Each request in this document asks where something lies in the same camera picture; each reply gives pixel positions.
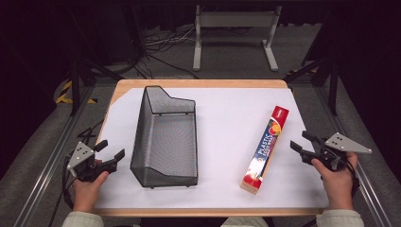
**human hand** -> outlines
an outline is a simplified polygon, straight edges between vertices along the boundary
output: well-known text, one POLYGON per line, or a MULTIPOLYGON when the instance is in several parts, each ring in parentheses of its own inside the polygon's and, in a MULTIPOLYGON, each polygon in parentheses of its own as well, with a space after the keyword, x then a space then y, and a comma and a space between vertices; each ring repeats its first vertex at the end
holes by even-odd
MULTIPOLYGON (((357 155, 354 152, 347 152, 347 159, 354 169, 357 169, 357 155)), ((329 209, 354 210, 351 195, 353 187, 351 172, 347 168, 338 172, 330 171, 318 159, 313 159, 311 162, 323 177, 324 190, 329 200, 329 209)))
POLYGON ((92 213, 98 199, 100 186, 103 185, 108 176, 109 172, 104 171, 93 182, 74 180, 75 199, 73 211, 92 213))

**metal frame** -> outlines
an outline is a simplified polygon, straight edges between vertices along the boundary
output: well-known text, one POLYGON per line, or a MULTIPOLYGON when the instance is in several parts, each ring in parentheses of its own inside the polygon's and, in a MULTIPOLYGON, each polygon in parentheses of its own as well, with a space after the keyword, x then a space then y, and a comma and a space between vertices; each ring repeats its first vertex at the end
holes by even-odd
POLYGON ((278 71, 277 62, 271 50, 275 29, 277 28, 278 19, 280 18, 281 7, 276 7, 275 11, 201 11, 201 7, 197 5, 196 12, 196 43, 194 53, 193 70, 201 69, 201 28, 202 27, 219 27, 219 26, 252 26, 252 27, 268 27, 269 37, 262 40, 266 57, 270 65, 271 71, 278 71))

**white paper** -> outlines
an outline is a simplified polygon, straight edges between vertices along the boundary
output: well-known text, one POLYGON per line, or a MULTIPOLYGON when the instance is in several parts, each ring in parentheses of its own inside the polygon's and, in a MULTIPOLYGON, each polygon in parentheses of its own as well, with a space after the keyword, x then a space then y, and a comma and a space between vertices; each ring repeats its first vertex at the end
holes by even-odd
POLYGON ((107 161, 122 148, 118 163, 100 190, 96 208, 324 208, 328 201, 319 173, 289 147, 293 140, 313 150, 302 137, 305 125, 289 89, 165 88, 170 96, 196 101, 198 185, 143 188, 130 170, 143 88, 133 88, 109 109, 100 140, 109 146, 96 154, 107 161), (274 107, 289 110, 267 174, 253 195, 242 178, 274 107))

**red box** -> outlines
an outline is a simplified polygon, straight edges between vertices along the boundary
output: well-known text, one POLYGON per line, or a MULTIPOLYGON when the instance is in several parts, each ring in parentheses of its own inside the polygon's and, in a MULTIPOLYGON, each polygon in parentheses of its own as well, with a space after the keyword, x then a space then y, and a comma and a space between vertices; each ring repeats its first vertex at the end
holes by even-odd
POLYGON ((282 132, 288 113, 289 110, 282 107, 276 106, 274 108, 268 126, 253 155, 251 164, 242 179, 241 187, 253 194, 257 193, 263 182, 274 146, 282 132))

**black mesh basket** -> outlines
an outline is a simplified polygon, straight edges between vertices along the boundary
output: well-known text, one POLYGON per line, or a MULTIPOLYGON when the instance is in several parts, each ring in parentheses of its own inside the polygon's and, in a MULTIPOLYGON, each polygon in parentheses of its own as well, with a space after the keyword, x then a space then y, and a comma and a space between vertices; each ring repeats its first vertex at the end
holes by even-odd
POLYGON ((131 171, 143 187, 198 183, 195 101, 170 97, 160 86, 144 90, 131 171))

